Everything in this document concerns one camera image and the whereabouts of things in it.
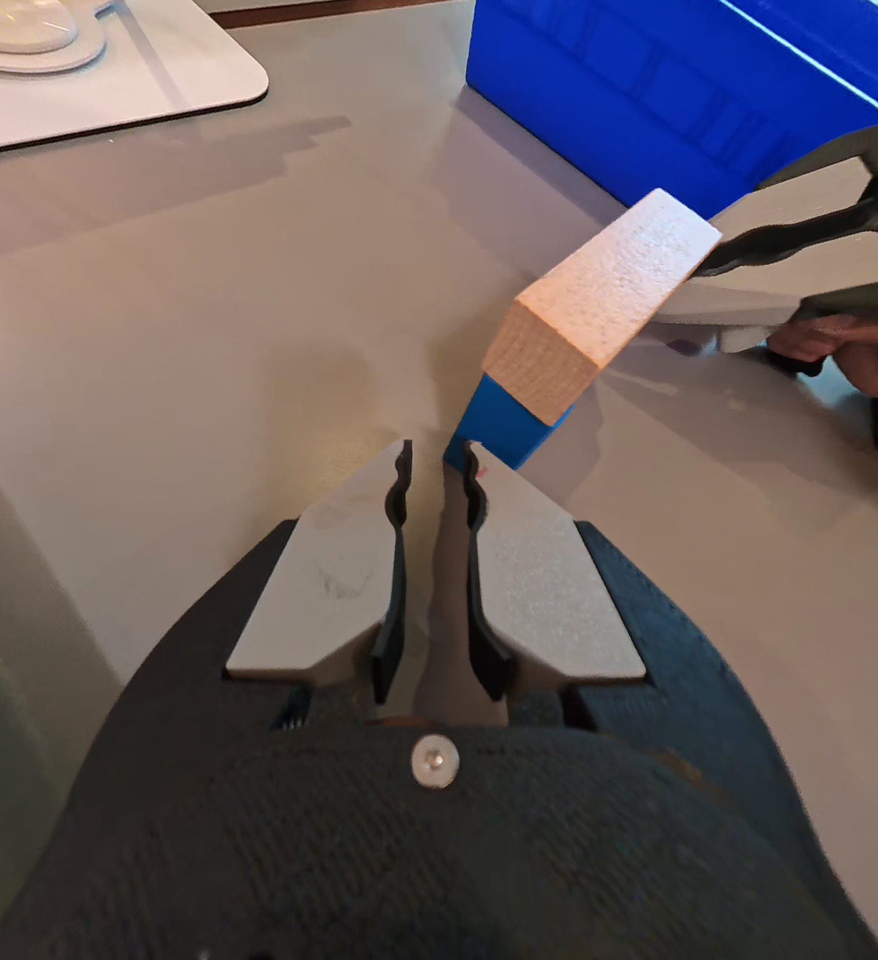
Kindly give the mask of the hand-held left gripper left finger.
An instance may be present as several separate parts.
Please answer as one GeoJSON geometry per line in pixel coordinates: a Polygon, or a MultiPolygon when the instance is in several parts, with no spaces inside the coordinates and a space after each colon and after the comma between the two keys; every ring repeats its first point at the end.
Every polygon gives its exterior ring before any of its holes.
{"type": "Polygon", "coordinates": [[[411,474],[412,441],[398,439],[303,511],[229,655],[229,678],[357,681],[385,704],[405,649],[411,474]]]}

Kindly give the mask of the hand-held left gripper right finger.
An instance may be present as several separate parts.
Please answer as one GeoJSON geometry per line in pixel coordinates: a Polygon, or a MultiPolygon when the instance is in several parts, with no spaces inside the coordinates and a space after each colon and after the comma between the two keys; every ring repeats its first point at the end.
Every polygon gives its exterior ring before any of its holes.
{"type": "Polygon", "coordinates": [[[463,481],[469,663],[489,698],[647,678],[574,518],[476,440],[463,481]]]}

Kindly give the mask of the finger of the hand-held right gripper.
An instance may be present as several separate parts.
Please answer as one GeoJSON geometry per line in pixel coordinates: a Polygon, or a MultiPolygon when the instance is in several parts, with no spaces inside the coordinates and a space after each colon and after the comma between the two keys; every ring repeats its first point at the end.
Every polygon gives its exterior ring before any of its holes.
{"type": "Polygon", "coordinates": [[[878,236],[878,171],[860,157],[846,159],[746,194],[710,222],[721,239],[699,277],[766,267],[849,237],[878,236]]]}
{"type": "Polygon", "coordinates": [[[832,315],[878,321],[877,233],[808,246],[766,266],[689,279],[655,320],[709,332],[721,354],[738,354],[793,319],[832,315]]]}

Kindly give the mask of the blue plastic bin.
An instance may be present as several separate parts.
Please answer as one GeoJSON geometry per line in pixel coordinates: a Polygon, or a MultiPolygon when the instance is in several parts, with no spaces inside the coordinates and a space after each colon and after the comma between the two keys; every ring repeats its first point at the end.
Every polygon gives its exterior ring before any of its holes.
{"type": "Polygon", "coordinates": [[[711,217],[878,125],[878,2],[479,1],[466,82],[626,206],[711,217]]]}

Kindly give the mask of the blue rectangular wooden block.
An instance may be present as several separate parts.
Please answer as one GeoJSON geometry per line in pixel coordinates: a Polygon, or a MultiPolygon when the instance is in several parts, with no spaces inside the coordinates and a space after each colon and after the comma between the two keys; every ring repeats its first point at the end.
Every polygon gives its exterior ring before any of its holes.
{"type": "Polygon", "coordinates": [[[484,373],[445,448],[444,461],[462,473],[465,443],[481,443],[506,466],[517,470],[528,462],[573,407],[554,424],[541,421],[491,376],[484,373]]]}

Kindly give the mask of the natural wooden arch block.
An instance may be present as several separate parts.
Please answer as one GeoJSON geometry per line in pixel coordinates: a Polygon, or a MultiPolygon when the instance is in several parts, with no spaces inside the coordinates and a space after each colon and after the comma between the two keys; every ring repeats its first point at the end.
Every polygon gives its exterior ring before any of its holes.
{"type": "Polygon", "coordinates": [[[718,228],[654,189],[517,294],[484,376],[555,426],[720,242],[718,228]]]}

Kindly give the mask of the person's right hand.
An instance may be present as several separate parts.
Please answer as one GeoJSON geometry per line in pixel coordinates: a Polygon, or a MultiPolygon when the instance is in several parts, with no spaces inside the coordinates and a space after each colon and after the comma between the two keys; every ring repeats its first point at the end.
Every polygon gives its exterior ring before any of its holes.
{"type": "Polygon", "coordinates": [[[878,399],[878,319],[848,315],[793,320],[766,341],[776,354],[802,362],[830,356],[845,378],[878,399]]]}

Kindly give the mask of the white document stand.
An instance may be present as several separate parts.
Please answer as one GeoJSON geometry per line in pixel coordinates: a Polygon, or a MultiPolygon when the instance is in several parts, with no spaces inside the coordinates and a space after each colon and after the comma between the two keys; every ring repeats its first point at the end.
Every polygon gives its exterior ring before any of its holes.
{"type": "Polygon", "coordinates": [[[0,151],[260,101],[265,68],[190,1],[0,1],[0,151]]]}

